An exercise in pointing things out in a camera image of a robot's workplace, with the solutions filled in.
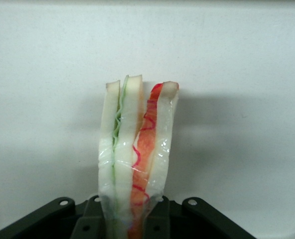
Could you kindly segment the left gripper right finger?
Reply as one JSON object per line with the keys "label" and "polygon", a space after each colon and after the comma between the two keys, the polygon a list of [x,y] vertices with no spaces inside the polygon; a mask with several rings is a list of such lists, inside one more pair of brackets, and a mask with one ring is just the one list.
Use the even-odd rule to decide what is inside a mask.
{"label": "left gripper right finger", "polygon": [[201,198],[181,204],[163,196],[145,219],[144,239],[255,239]]}

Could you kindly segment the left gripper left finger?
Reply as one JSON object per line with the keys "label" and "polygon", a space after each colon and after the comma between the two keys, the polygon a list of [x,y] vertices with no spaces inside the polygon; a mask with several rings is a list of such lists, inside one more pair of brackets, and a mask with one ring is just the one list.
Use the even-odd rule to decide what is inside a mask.
{"label": "left gripper left finger", "polygon": [[0,230],[0,239],[105,239],[99,196],[81,204],[59,197]]}

